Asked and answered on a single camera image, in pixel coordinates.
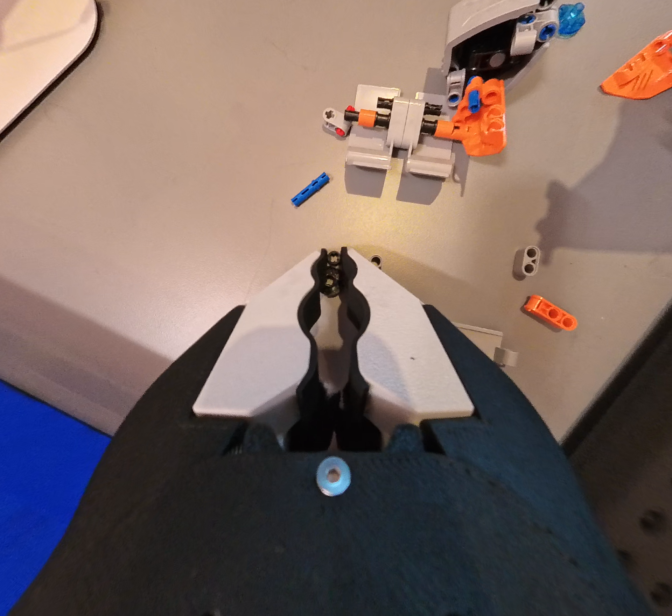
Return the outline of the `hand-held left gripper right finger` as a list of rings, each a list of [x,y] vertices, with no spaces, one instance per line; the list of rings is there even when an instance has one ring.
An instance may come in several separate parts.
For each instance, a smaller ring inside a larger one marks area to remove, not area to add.
[[[351,362],[366,388],[364,416],[385,440],[399,425],[473,416],[422,301],[352,248],[341,251],[341,263],[359,323]]]

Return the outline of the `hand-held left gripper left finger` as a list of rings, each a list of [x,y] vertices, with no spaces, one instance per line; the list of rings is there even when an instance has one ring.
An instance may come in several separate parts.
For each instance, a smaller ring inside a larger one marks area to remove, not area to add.
[[[299,420],[296,392],[316,357],[321,254],[312,252],[250,299],[192,406],[196,416],[252,420],[278,436]]]

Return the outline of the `black brick connector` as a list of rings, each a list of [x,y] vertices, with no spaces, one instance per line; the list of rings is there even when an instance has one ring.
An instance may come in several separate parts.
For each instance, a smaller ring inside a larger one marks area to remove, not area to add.
[[[326,298],[335,298],[341,289],[341,254],[332,250],[327,253],[324,268],[321,271],[321,293]]]

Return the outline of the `small grey orange brick assembly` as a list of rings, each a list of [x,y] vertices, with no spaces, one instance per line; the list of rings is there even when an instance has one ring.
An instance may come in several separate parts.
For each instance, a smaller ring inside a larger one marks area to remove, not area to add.
[[[359,85],[355,104],[326,108],[325,130],[348,139],[346,165],[388,171],[406,150],[405,171],[445,179],[454,145],[468,157],[507,144],[506,91],[559,35],[558,0],[461,0],[448,15],[440,73],[445,92],[404,98],[399,88]]]

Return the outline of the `blue storage bin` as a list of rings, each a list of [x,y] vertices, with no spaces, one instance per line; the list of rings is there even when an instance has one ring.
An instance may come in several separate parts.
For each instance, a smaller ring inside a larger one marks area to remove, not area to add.
[[[1,614],[47,562],[111,438],[1,382]]]

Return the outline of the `grey panel piece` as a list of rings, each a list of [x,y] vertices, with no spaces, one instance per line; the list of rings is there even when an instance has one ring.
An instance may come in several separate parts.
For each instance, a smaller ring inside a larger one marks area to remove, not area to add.
[[[453,325],[500,368],[517,366],[519,353],[502,346],[503,332],[458,322],[453,322]]]

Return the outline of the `orange short beam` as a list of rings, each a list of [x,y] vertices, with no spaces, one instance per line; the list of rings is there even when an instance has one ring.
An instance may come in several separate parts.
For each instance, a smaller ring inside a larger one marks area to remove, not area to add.
[[[531,317],[561,331],[574,331],[578,325],[577,319],[572,314],[537,294],[532,294],[527,298],[522,310]]]

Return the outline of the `grey brick connector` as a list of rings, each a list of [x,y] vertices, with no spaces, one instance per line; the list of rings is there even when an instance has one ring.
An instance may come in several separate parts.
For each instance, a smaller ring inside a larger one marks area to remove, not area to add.
[[[535,276],[541,260],[541,250],[535,245],[528,245],[516,251],[512,273],[516,279],[523,280]]]

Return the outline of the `blue brick pin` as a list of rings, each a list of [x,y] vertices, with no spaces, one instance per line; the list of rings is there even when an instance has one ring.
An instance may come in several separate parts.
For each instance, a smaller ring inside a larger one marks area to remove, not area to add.
[[[291,198],[290,202],[293,207],[298,208],[303,205],[307,200],[312,198],[316,193],[324,188],[331,181],[331,176],[325,172],[318,175],[313,179],[306,187],[299,191],[294,197]]]

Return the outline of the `black perforated board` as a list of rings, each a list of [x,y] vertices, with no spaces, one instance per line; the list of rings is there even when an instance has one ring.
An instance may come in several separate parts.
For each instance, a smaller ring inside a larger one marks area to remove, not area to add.
[[[670,304],[563,447],[626,573],[655,615],[670,615]]]

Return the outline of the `orange curved brick piece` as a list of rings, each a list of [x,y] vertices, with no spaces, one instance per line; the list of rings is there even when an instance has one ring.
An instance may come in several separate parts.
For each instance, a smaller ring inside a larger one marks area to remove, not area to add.
[[[628,100],[648,100],[671,89],[671,31],[658,36],[600,84]]]

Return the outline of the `blue transparent round stud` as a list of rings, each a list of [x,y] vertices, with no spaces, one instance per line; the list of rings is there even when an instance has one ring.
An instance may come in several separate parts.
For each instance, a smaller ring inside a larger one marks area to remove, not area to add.
[[[574,37],[585,24],[585,5],[582,2],[564,3],[559,6],[559,28],[557,37]]]

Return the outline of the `white book stand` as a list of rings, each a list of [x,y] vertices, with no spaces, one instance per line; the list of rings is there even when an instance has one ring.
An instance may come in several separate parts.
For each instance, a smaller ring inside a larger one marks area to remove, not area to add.
[[[90,47],[95,0],[1,0],[1,132]]]

